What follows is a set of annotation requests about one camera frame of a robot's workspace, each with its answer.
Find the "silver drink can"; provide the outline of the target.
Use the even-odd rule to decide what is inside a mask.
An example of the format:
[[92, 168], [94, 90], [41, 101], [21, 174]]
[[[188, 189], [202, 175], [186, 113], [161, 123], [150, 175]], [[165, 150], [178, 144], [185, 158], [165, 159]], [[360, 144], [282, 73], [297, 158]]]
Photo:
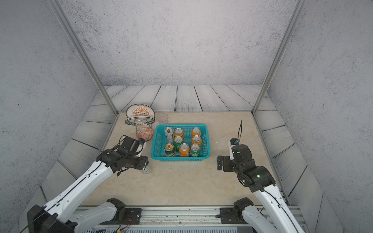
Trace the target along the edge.
[[166, 127], [165, 128], [165, 136], [166, 136], [166, 142], [167, 144], [173, 143], [174, 140], [174, 130], [172, 127]]
[[146, 167], [142, 170], [143, 174], [149, 174], [151, 172], [151, 166], [150, 164], [147, 164]]

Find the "green gold beer can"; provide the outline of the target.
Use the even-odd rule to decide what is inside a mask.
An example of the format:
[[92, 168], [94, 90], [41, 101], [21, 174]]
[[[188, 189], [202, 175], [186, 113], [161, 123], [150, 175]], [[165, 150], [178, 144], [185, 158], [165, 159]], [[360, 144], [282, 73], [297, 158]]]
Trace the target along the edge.
[[167, 157], [175, 157], [176, 150], [172, 143], [168, 143], [165, 145], [165, 154]]

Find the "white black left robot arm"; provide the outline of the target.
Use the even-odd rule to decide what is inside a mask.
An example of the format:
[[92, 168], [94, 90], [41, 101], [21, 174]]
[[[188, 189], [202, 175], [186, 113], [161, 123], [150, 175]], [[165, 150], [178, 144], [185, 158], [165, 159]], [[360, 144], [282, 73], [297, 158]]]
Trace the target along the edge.
[[35, 205], [27, 212], [28, 224], [23, 228], [30, 233], [82, 233], [101, 223], [131, 224], [126, 205], [110, 198], [102, 205], [75, 214], [80, 204], [113, 174], [120, 176], [128, 169], [144, 171], [149, 164], [142, 155], [144, 139], [122, 136], [119, 143], [104, 150], [73, 184], [44, 206]]

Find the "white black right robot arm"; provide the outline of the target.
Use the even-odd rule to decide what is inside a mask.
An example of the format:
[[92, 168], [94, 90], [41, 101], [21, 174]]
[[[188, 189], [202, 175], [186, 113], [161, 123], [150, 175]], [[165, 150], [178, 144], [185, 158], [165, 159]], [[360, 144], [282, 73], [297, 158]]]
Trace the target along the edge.
[[262, 203], [271, 224], [249, 198], [234, 202], [233, 217], [248, 223], [254, 233], [303, 233], [304, 230], [284, 201], [276, 181], [264, 166], [257, 166], [247, 145], [231, 144], [228, 156], [217, 157], [217, 169], [234, 172], [238, 181]]

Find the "teal plastic basket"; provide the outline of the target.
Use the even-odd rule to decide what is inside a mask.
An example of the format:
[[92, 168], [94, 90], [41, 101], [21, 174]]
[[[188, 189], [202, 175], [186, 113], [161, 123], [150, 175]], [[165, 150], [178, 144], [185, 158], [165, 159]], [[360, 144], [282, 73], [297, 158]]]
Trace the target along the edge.
[[204, 124], [158, 125], [151, 158], [161, 162], [202, 161], [210, 157], [208, 128]]

